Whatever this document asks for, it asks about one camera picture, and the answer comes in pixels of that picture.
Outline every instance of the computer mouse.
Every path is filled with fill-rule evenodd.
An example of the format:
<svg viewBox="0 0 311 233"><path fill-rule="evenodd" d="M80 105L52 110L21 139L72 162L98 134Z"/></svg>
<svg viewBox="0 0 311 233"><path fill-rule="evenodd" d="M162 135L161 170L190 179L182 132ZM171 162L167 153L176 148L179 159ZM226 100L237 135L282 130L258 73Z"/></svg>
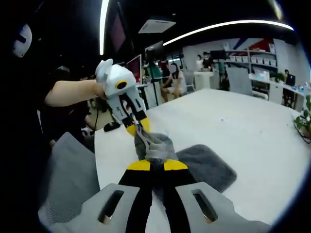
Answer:
<svg viewBox="0 0 311 233"><path fill-rule="evenodd" d="M109 131L117 129L118 127L120 127L119 123L117 123L117 122L110 122L110 123L108 123L108 124L106 124L104 126L104 131L105 132L109 132Z"/></svg>

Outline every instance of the black ceiling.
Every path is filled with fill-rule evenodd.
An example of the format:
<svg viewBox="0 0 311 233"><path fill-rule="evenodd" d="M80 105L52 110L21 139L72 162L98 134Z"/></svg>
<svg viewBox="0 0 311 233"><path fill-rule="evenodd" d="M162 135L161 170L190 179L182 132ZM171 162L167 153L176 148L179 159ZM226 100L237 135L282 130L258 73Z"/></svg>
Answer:
<svg viewBox="0 0 311 233"><path fill-rule="evenodd" d="M112 24L117 0L110 0L107 27ZM168 41L184 33L216 23L239 19L265 19L277 21L272 7L265 0L181 1L181 0L119 0L127 38L134 50L125 43L115 53L110 35L106 34L104 58L127 61L143 53L144 48ZM102 0L45 0L32 20L34 39L44 38L51 56L58 63L69 66L80 75L93 72L99 57L99 26ZM166 17L176 24L158 34L138 34L150 17ZM295 43L295 34L274 26L236 25L197 33L166 46L167 52L181 50L185 45L224 38L283 38Z"/></svg>

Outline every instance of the desk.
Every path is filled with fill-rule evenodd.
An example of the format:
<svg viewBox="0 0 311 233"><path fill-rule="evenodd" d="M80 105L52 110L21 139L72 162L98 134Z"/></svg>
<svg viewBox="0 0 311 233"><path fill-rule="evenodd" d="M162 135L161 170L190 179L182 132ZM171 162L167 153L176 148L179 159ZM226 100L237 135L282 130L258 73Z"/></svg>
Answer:
<svg viewBox="0 0 311 233"><path fill-rule="evenodd" d="M298 90L294 90L291 86L283 84L283 83L276 83L271 80L263 80L257 79L254 74L249 74L249 78L252 81L267 83L270 85L269 87L269 101L282 104L282 97L283 97L283 89L287 89L293 91L296 94L295 98L295 110L301 112L303 106L305 105L305 96L306 93L300 92Z"/></svg>
<svg viewBox="0 0 311 233"><path fill-rule="evenodd" d="M204 88L218 89L219 77L214 77L214 72L194 72L194 83L197 91Z"/></svg>
<svg viewBox="0 0 311 233"><path fill-rule="evenodd" d="M147 115L151 131L168 135L175 151L204 144L236 171L237 180L223 194L248 220L274 223L308 168L311 148L293 125L299 113L282 105L204 89L150 109ZM124 126L96 131L95 155L100 188L118 183L137 161L134 139ZM147 233L170 232L162 211L154 199Z"/></svg>

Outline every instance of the potted plant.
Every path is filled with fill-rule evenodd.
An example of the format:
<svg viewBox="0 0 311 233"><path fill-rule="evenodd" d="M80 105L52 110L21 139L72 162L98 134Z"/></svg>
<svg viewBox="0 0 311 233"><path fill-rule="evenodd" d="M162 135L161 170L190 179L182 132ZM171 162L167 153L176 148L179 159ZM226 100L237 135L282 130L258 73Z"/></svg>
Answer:
<svg viewBox="0 0 311 233"><path fill-rule="evenodd" d="M307 139L307 142L311 141L311 95L306 96L307 109L302 109L302 114L294 120L294 124L300 133L300 135Z"/></svg>
<svg viewBox="0 0 311 233"><path fill-rule="evenodd" d="M275 81L278 83L279 81L285 81L285 75L283 73L277 73L277 72L270 72L270 77L274 78Z"/></svg>

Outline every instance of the led light strip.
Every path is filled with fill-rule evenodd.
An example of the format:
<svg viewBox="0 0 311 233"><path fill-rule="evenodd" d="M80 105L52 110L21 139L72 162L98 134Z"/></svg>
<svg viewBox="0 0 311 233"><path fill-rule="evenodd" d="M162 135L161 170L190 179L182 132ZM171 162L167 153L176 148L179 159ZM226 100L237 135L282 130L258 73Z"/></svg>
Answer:
<svg viewBox="0 0 311 233"><path fill-rule="evenodd" d="M197 29L195 31L192 31L192 32L189 32L189 33L186 33L184 35L181 35L179 37L176 37L175 39L173 40L170 40L168 42L165 42L163 45L166 46L176 40L180 40L188 35L192 35L192 34L195 34L195 33L199 33L199 32L202 32L202 31L205 31L205 30L208 30L208 29L212 29L212 28L218 28L218 27L221 27L221 26L227 26L227 25L232 25L232 24L241 24L241 23L263 23L263 24L270 24L270 25L276 25L276 26L279 26L279 27L283 27L283 28L287 28L289 30L292 30L294 31L294 29L289 26L289 25L286 25L284 23L278 23L278 22L273 22L273 21L267 21L267 20L238 20L238 21L232 21L232 22L227 22L227 23L219 23L219 24L215 24L215 25L211 25L211 26L207 26L207 27L204 27L204 28L200 28L200 29Z"/></svg>
<svg viewBox="0 0 311 233"><path fill-rule="evenodd" d="M105 24L108 10L109 0L103 0L101 9L101 21L99 25L99 53L104 54L104 36L105 36Z"/></svg>

